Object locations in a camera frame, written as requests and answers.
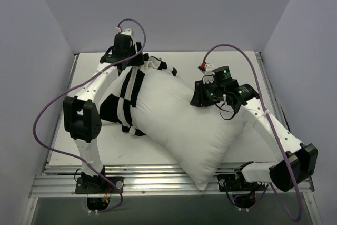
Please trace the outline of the white pillow insert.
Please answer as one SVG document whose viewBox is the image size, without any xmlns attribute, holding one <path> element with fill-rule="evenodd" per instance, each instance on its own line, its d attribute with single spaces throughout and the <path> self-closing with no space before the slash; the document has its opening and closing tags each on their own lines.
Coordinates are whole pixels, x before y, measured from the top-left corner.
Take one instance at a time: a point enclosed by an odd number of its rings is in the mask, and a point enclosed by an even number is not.
<svg viewBox="0 0 337 225">
<path fill-rule="evenodd" d="M 131 116 L 134 125 L 167 149 L 203 191 L 247 121 L 240 116 L 226 121 L 215 107 L 191 106 L 192 96 L 177 77 L 148 69 Z"/>
</svg>

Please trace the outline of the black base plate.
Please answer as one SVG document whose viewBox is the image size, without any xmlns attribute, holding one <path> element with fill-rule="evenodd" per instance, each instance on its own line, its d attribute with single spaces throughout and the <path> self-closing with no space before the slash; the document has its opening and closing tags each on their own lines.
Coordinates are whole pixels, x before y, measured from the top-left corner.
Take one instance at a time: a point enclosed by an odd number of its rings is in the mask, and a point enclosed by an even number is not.
<svg viewBox="0 0 337 225">
<path fill-rule="evenodd" d="M 77 179 L 75 193 L 76 194 L 103 194 L 123 192 L 124 177 L 107 177 L 117 188 L 109 184 L 101 177 L 94 180 L 79 177 Z"/>
<path fill-rule="evenodd" d="M 219 174 L 217 181 L 220 192 L 251 192 L 263 191 L 265 186 L 258 183 L 248 183 L 244 179 L 240 179 L 235 174 Z"/>
</svg>

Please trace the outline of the aluminium front rail frame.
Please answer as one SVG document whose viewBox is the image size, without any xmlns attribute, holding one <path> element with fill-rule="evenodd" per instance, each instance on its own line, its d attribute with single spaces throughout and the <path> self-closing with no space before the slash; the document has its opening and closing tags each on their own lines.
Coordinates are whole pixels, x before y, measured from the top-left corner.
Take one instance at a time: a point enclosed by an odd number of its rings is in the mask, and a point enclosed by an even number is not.
<svg viewBox="0 0 337 225">
<path fill-rule="evenodd" d="M 222 163 L 205 190 L 199 190 L 177 164 L 110 164 L 106 174 L 122 178 L 123 192 L 112 193 L 111 210 L 90 212 L 90 194 L 76 194 L 80 161 L 47 163 L 35 177 L 22 224 L 292 224 L 298 212 L 293 190 L 258 191 L 259 203 L 239 210 L 229 197 L 239 189 L 223 188 L 238 163 Z"/>
</svg>

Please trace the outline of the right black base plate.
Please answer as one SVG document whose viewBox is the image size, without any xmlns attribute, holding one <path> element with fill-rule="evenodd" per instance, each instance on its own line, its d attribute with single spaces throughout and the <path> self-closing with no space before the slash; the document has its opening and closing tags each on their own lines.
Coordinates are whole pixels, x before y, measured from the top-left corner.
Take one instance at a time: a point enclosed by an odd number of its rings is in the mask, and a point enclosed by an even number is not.
<svg viewBox="0 0 337 225">
<path fill-rule="evenodd" d="M 240 179 L 235 174 L 219 174 L 217 181 L 220 192 L 251 192 L 263 191 L 265 186 L 258 183 L 248 183 L 244 179 Z"/>
</svg>

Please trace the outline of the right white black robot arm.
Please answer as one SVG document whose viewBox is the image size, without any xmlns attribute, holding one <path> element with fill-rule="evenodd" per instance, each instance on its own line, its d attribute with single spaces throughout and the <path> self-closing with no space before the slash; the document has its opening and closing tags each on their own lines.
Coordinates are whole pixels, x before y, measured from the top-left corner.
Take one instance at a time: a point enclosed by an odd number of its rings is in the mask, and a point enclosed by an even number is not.
<svg viewBox="0 0 337 225">
<path fill-rule="evenodd" d="M 275 162 L 247 162 L 234 176 L 235 186 L 247 189 L 252 183 L 272 183 L 287 192 L 295 183 L 313 175 L 318 150 L 313 144 L 304 144 L 292 135 L 268 110 L 262 106 L 259 93 L 249 84 L 239 85 L 231 77 L 228 66 L 215 68 L 201 64 L 201 80 L 195 82 L 190 104 L 207 107 L 224 102 L 233 116 L 241 116 L 255 129 L 274 153 Z"/>
</svg>

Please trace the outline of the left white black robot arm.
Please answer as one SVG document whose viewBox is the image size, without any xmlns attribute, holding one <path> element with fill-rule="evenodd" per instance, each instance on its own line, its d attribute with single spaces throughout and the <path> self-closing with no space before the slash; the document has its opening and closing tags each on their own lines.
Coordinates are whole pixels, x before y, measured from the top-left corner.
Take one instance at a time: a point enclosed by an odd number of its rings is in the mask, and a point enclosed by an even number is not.
<svg viewBox="0 0 337 225">
<path fill-rule="evenodd" d="M 77 179 L 77 194 L 107 193 L 111 186 L 103 177 L 97 137 L 102 121 L 97 105 L 112 82 L 128 66 L 142 64 L 142 44 L 133 42 L 133 31 L 117 33 L 114 44 L 101 57 L 90 81 L 75 96 L 63 101 L 64 128 L 77 145 L 83 159 L 81 176 Z"/>
</svg>

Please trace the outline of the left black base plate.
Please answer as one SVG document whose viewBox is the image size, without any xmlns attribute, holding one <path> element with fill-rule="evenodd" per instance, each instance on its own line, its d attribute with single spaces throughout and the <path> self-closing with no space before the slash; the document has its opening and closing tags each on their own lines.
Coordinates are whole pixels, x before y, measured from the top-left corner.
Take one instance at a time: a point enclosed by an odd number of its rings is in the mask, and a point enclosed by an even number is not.
<svg viewBox="0 0 337 225">
<path fill-rule="evenodd" d="M 94 180 L 79 177 L 77 179 L 75 193 L 76 194 L 103 194 L 123 192 L 124 177 L 107 177 L 117 188 L 109 184 L 101 177 Z"/>
</svg>

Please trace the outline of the black white checkered pillowcase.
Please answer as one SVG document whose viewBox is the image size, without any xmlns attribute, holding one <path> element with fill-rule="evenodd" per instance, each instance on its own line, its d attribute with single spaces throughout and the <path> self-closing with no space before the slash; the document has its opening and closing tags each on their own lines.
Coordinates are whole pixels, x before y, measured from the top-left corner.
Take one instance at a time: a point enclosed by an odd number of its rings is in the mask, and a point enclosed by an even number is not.
<svg viewBox="0 0 337 225">
<path fill-rule="evenodd" d="M 100 106 L 101 120 L 120 124 L 124 133 L 133 136 L 145 135 L 132 120 L 131 112 L 132 109 L 136 108 L 137 97 L 145 74 L 150 69 L 165 71 L 172 76 L 177 75 L 176 68 L 168 65 L 161 58 L 146 53 L 142 65 L 132 66 L 129 70 L 124 70 L 126 74 L 115 80 L 116 88 Z"/>
</svg>

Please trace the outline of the right aluminium side rail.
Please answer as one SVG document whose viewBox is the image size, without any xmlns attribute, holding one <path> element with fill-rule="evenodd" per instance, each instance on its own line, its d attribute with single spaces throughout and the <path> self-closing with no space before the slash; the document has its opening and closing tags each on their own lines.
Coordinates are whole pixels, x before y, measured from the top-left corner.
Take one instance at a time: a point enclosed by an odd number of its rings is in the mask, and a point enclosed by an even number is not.
<svg viewBox="0 0 337 225">
<path fill-rule="evenodd" d="M 262 59 L 262 53 L 261 52 L 255 52 L 255 56 L 257 59 L 257 62 L 259 64 L 261 73 L 262 73 L 262 77 L 265 83 L 265 87 L 268 93 L 268 96 L 270 98 L 270 103 L 271 103 L 271 108 L 273 110 L 273 114 L 275 115 L 275 117 L 281 122 L 281 124 L 288 130 L 290 131 L 288 122 L 285 118 L 283 109 L 281 107 L 281 104 L 279 103 L 275 93 L 274 93 L 274 89 L 273 86 L 269 80 L 269 77 L 266 73 L 265 67 L 264 67 L 264 63 L 263 63 L 263 59 Z"/>
</svg>

